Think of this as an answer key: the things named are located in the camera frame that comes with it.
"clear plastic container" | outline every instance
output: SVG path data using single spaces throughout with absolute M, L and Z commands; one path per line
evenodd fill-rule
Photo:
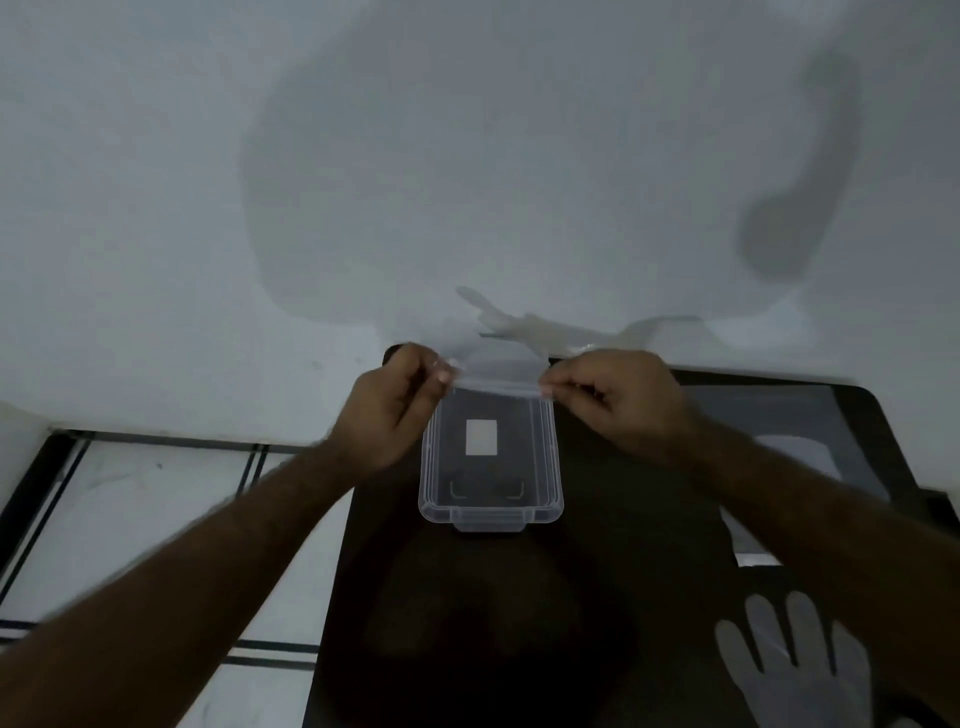
M 555 521 L 564 494 L 553 402 L 536 386 L 464 386 L 474 383 L 458 382 L 423 433 L 420 512 L 461 531 Z

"wall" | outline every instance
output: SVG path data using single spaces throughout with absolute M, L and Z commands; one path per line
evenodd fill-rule
M 880 398 L 960 485 L 948 0 L 0 10 L 0 398 L 307 442 L 503 310 Z
M 0 402 L 0 510 L 43 445 L 50 424 Z

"person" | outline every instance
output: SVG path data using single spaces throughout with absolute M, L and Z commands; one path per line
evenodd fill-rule
M 414 344 L 361 375 L 322 442 L 0 655 L 0 725 L 176 725 L 327 509 L 417 442 L 453 377 Z M 620 448 L 688 473 L 960 725 L 951 538 L 707 419 L 654 354 L 585 353 L 540 385 Z

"white label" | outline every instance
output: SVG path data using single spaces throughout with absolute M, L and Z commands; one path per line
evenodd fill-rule
M 496 420 L 467 420 L 467 455 L 496 455 Z

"person's left hand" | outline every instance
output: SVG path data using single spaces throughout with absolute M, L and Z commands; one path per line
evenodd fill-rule
M 452 379 L 436 352 L 404 344 L 357 378 L 327 442 L 360 477 L 393 465 L 423 434 Z

